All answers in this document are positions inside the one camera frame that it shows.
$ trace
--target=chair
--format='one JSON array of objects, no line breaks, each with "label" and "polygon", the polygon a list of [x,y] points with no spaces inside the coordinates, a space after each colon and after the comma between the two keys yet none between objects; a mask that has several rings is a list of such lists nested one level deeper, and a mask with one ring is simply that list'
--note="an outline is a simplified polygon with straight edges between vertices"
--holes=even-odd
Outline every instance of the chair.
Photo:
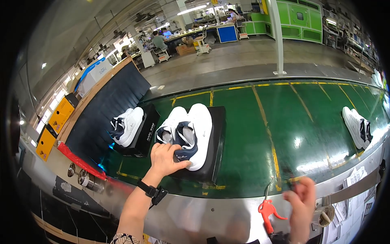
[{"label": "chair", "polygon": [[153,49],[154,54],[158,57],[158,62],[161,63],[162,61],[168,61],[168,59],[171,57],[168,52],[168,49],[162,50],[161,48],[155,48]]},{"label": "chair", "polygon": [[202,53],[209,53],[211,50],[211,47],[208,43],[204,43],[204,39],[206,38],[207,35],[207,30],[206,28],[203,28],[202,30],[202,36],[198,36],[197,38],[194,39],[194,42],[198,44],[198,51],[196,55],[202,54]]},{"label": "chair", "polygon": [[248,38],[249,36],[246,32],[246,19],[241,18],[236,20],[236,28],[239,30],[238,38],[241,40],[243,38]]}]

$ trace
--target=black shoe box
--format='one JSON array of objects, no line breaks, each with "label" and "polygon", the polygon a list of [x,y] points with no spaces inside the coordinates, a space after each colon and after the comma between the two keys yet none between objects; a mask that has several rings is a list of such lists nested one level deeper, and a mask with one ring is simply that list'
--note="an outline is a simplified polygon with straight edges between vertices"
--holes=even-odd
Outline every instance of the black shoe box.
[{"label": "black shoe box", "polygon": [[126,157],[146,158],[149,154],[150,144],[156,131],[160,114],[153,104],[141,107],[144,117],[135,137],[128,147],[123,147],[115,143],[114,150]]},{"label": "black shoe box", "polygon": [[180,180],[197,181],[201,184],[216,185],[217,175],[221,167],[223,144],[225,142],[226,110],[225,107],[207,107],[210,112],[213,127],[211,129],[209,146],[204,165],[196,170],[181,169],[171,177]]}]

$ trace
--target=yellow box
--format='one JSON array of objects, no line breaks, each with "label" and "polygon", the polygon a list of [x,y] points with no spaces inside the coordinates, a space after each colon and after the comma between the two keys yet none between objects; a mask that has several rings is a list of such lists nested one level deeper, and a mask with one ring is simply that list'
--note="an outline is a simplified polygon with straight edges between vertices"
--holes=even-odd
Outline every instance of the yellow box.
[{"label": "yellow box", "polygon": [[55,143],[55,137],[44,128],[41,137],[38,140],[36,152],[45,161],[49,157],[49,153]]},{"label": "yellow box", "polygon": [[64,97],[55,108],[53,115],[49,119],[49,125],[51,125],[57,134],[62,130],[65,122],[69,119],[69,116],[73,113],[73,111],[74,107]]}]

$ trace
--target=white sneaker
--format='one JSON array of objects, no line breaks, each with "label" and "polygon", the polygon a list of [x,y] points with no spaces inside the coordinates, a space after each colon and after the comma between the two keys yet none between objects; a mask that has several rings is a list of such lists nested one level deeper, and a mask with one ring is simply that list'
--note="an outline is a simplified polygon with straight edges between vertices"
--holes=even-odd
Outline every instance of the white sneaker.
[{"label": "white sneaker", "polygon": [[175,143],[182,146],[175,155],[179,161],[189,160],[186,167],[195,171],[200,169],[207,156],[207,148],[213,122],[207,107],[201,103],[194,104],[188,112],[187,119],[177,125]]},{"label": "white sneaker", "polygon": [[156,130],[154,141],[161,144],[175,144],[175,130],[179,122],[187,119],[187,111],[183,107],[172,109],[168,118]]},{"label": "white sneaker", "polygon": [[358,149],[362,148],[365,141],[364,118],[356,116],[348,107],[342,109],[342,117],[355,146]]},{"label": "white sneaker", "polygon": [[366,120],[363,116],[361,116],[356,109],[351,109],[351,112],[358,117],[359,120],[364,119],[364,132],[365,132],[365,141],[362,145],[363,149],[367,149],[368,145],[372,141],[372,135],[371,135],[371,122],[369,120]]},{"label": "white sneaker", "polygon": [[385,94],[385,97],[383,99],[383,108],[385,109],[385,112],[390,119],[390,101],[387,94]]},{"label": "white sneaker", "polygon": [[128,147],[133,141],[138,128],[141,125],[142,118],[144,117],[144,111],[140,107],[136,107],[131,113],[122,115],[124,118],[118,117],[118,127],[123,128],[122,135],[110,134],[112,139],[123,147]]},{"label": "white sneaker", "polygon": [[132,111],[133,111],[133,109],[132,109],[132,108],[129,108],[129,109],[127,109],[123,114],[119,115],[118,117],[112,118],[112,120],[111,120],[111,125],[112,125],[112,127],[114,128],[114,130],[117,130],[117,129],[118,129],[118,119],[119,119],[119,118],[124,118],[124,116],[125,116],[126,114],[130,114]]}]

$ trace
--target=ceiling fan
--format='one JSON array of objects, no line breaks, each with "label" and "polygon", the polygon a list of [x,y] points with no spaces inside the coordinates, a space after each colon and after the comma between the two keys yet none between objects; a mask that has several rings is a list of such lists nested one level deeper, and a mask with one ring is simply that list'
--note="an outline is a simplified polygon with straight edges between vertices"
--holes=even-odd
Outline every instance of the ceiling fan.
[{"label": "ceiling fan", "polygon": [[100,47],[99,52],[106,51],[108,49],[108,47],[106,45],[103,46],[103,44],[99,44],[99,47]]},{"label": "ceiling fan", "polygon": [[119,36],[119,37],[122,39],[125,35],[126,35],[126,32],[125,32],[125,31],[119,31],[119,32],[118,32],[117,30],[115,30],[115,31],[114,31],[114,37],[113,37],[113,38],[115,39],[115,38],[117,38],[117,37]]},{"label": "ceiling fan", "polygon": [[146,14],[146,20],[151,20],[152,18],[154,18],[156,15],[155,14]]},{"label": "ceiling fan", "polygon": [[137,19],[135,20],[135,22],[140,22],[142,19],[144,19],[146,17],[146,14],[140,14],[138,13],[137,14]]}]

